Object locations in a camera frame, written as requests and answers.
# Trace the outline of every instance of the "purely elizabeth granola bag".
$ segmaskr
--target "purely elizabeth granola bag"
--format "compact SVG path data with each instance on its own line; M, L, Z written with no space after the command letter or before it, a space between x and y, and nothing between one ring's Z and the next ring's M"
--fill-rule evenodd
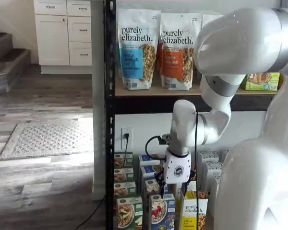
M152 84L160 28L160 11L119 9L118 38L123 84L128 90Z
M162 13L162 87L189 90L192 87L195 40L201 29L200 13Z

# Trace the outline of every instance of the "metal shelf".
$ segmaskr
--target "metal shelf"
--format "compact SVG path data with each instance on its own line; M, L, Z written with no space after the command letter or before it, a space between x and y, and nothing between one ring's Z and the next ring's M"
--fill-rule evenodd
M161 82L153 81L149 90L129 91L116 79L115 114L157 114L172 113L175 101L188 100L199 112L209 112L211 108L203 101L199 91L199 81L194 82L189 91L170 91L161 87ZM239 89L230 105L232 111L267 110L276 92L254 92Z
M105 83L105 153L106 153L106 229L114 229L114 128L115 115L171 113L174 102L186 99L196 105L199 112L208 112L210 107L202 100L199 83L189 91L169 91L156 80L146 91L126 90L121 80L115 81L116 47L116 0L104 0L104 83ZM231 101L232 111L267 110L275 92L247 92L242 89Z

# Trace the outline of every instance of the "yellow cereal box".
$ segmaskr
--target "yellow cereal box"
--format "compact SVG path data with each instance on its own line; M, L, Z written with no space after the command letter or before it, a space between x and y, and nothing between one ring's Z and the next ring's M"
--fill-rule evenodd
M204 230L208 199L204 191L198 191L199 230ZM180 230L196 230L196 191L186 192L180 198Z

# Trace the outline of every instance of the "gray rug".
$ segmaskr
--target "gray rug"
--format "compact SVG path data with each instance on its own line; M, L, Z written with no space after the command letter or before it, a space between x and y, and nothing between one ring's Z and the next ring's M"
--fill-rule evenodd
M0 160L93 152L93 119L21 123Z

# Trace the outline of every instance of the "electrical outlet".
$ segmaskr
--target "electrical outlet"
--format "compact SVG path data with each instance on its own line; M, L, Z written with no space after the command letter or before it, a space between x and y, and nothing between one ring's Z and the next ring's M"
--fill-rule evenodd
M132 128L121 128L121 149L125 151L127 145L127 139L124 134L129 134L127 150L132 149Z

